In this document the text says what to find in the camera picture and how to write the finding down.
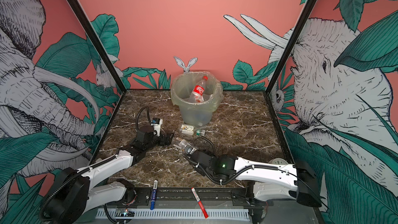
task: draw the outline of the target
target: white vent grille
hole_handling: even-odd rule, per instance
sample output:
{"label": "white vent grille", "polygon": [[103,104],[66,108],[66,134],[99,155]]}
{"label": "white vent grille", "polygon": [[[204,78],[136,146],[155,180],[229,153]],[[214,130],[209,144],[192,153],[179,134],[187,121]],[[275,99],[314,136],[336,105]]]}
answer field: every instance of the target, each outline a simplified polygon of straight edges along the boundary
{"label": "white vent grille", "polygon": [[[123,219],[201,219],[204,218],[200,209],[175,209],[175,208],[158,208],[150,210],[147,208],[129,208],[130,212],[134,212],[134,217],[122,217]],[[108,208],[111,217],[115,216],[116,209]],[[249,219],[249,210],[247,209],[206,209],[209,218],[223,220],[246,220]],[[116,214],[116,218],[121,217],[120,213]],[[103,208],[97,211],[98,219],[106,219]]]}

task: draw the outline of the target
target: elephant tusk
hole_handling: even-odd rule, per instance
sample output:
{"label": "elephant tusk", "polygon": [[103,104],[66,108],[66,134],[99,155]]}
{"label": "elephant tusk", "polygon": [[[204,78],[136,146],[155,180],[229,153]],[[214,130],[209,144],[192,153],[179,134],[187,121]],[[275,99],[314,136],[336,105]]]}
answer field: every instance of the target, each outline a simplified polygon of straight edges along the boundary
{"label": "elephant tusk", "polygon": [[19,125],[7,106],[0,106],[0,129],[12,138],[19,138],[28,133]]}
{"label": "elephant tusk", "polygon": [[238,30],[250,41],[254,42],[255,44],[265,47],[266,49],[272,50],[275,48],[275,43],[271,42],[270,40],[257,35],[253,31],[251,31],[248,27],[246,27],[244,24],[236,20],[235,18],[229,16],[229,15],[224,15],[224,18],[228,21],[230,21]]}
{"label": "elephant tusk", "polygon": [[79,84],[71,81],[70,79],[57,75],[56,73],[50,72],[48,70],[45,70],[41,67],[35,67],[35,71],[33,73],[33,77],[37,79],[39,82],[48,82],[48,83],[55,83],[57,85],[63,86],[63,87],[68,87],[70,89],[73,89],[74,91],[80,93],[83,97],[85,97],[92,105],[93,108],[96,112],[96,120],[98,121],[98,118],[100,116],[98,106],[92,95],[87,92],[86,89],[84,89],[82,86]]}
{"label": "elephant tusk", "polygon": [[261,22],[257,21],[254,18],[251,18],[249,16],[240,15],[246,22],[250,24],[251,27],[253,27],[258,33],[260,33],[263,37],[266,39],[270,40],[271,42],[275,43],[279,47],[285,48],[287,45],[287,39],[278,36],[274,32],[272,32],[269,28],[264,26]]}
{"label": "elephant tusk", "polygon": [[46,147],[44,150],[39,152],[39,154],[37,154],[36,157],[41,160],[51,161],[51,162],[66,161],[81,156],[88,149],[88,147],[86,147],[76,152],[61,152],[54,150],[52,148],[65,150],[67,147],[69,149],[71,149],[72,147],[63,144],[49,144],[49,146],[50,147]]}

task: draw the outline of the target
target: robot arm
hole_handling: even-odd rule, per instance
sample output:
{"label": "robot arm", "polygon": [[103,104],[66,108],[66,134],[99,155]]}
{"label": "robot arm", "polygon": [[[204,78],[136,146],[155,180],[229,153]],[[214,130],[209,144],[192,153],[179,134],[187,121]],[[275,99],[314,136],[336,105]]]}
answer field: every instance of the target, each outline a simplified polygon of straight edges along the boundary
{"label": "robot arm", "polygon": [[77,170],[64,169],[43,198],[39,212],[41,221],[71,224],[84,212],[108,202],[122,200],[125,204],[131,203],[135,198],[134,185],[126,180],[95,186],[113,174],[135,165],[155,146],[170,145],[174,134],[160,133],[163,120],[154,118],[149,122],[151,125],[140,127],[137,136],[120,148],[117,155]]}
{"label": "robot arm", "polygon": [[216,157],[181,138],[174,138],[172,145],[182,150],[197,172],[215,184],[252,180],[256,181],[253,193],[257,200],[291,198],[305,206],[321,207],[315,172],[304,161],[275,165],[228,155]]}

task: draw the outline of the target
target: marker pen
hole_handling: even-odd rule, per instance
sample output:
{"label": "marker pen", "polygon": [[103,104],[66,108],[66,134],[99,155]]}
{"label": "marker pen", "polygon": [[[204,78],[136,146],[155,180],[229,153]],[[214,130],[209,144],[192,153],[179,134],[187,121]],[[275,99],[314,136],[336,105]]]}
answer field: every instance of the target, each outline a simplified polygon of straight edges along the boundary
{"label": "marker pen", "polygon": [[150,209],[153,210],[155,207],[156,190],[158,189],[158,181],[153,181],[152,197],[150,201]]}
{"label": "marker pen", "polygon": [[207,219],[207,217],[208,217],[207,212],[205,210],[205,207],[203,207],[202,201],[199,199],[198,193],[196,193],[195,188],[191,188],[191,190],[192,190],[192,193],[195,196],[196,200],[199,203],[200,209],[202,210],[202,212],[203,212],[203,214],[205,216],[205,219]]}

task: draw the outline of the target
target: elephant eye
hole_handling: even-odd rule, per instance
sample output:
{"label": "elephant eye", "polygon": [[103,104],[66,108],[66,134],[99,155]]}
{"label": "elephant eye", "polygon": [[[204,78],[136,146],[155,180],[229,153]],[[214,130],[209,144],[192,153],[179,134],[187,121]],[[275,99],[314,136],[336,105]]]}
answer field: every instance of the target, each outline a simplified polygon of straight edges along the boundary
{"label": "elephant eye", "polygon": [[324,61],[324,62],[322,63],[322,68],[324,69],[324,71],[325,71],[325,73],[326,73],[326,61]]}

